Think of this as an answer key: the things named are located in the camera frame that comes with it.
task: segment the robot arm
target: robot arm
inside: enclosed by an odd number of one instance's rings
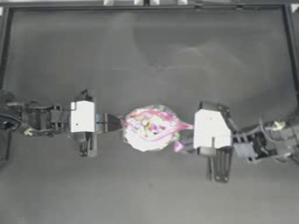
[[[215,182],[229,181],[232,152],[249,163],[265,158],[279,162],[291,159],[299,165],[299,117],[264,123],[237,130],[229,109],[215,103],[201,102],[194,113],[192,139],[181,141],[182,151],[208,159],[207,178]]]
[[[40,106],[32,101],[18,102],[10,93],[0,92],[0,130],[28,137],[69,133],[78,143],[82,157],[97,155],[97,134],[118,129],[120,119],[109,114],[97,114],[96,101],[86,90],[80,92],[69,108]]]

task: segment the black frame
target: black frame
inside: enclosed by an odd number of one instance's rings
[[[197,11],[268,11],[280,10],[283,15],[284,35],[289,52],[291,68],[293,75],[293,88],[296,103],[299,107],[299,56],[295,41],[295,27],[292,21],[292,10],[289,3],[202,3],[189,0],[186,5],[178,5],[177,0],[165,0],[160,5],[150,5],[150,0],[142,0],[141,5],[134,2],[114,2],[113,6],[105,6],[104,1],[92,2],[28,2],[28,3],[0,3],[4,7],[1,36],[0,36],[0,89],[4,87],[5,63],[8,60],[9,35],[13,13],[22,11],[170,11],[170,10],[197,10]]]

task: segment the gray table surface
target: gray table surface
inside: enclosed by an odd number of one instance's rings
[[[280,13],[17,12],[5,88],[68,105],[82,89],[97,110],[125,114],[161,103],[186,122],[198,100],[228,104],[237,125],[295,109]],[[299,172],[236,160],[227,185],[205,161],[141,153],[121,133],[97,137],[82,159],[65,136],[13,136],[0,171],[0,221],[14,223],[296,223]]]

